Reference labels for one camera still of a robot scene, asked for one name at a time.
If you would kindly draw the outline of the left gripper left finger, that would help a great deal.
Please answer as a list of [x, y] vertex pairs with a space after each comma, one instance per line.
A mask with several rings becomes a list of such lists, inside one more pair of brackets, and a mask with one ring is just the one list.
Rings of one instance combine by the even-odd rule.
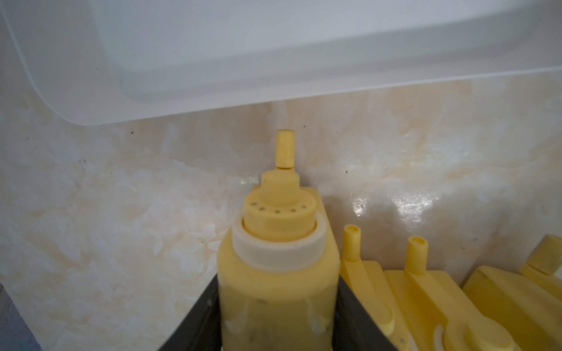
[[221, 315], [215, 275], [159, 351], [221, 351]]

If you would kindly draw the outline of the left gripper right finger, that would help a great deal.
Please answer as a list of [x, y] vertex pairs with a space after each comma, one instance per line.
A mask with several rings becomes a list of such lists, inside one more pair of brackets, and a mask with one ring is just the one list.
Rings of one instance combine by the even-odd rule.
[[337, 287], [333, 351], [396, 351], [342, 277]]

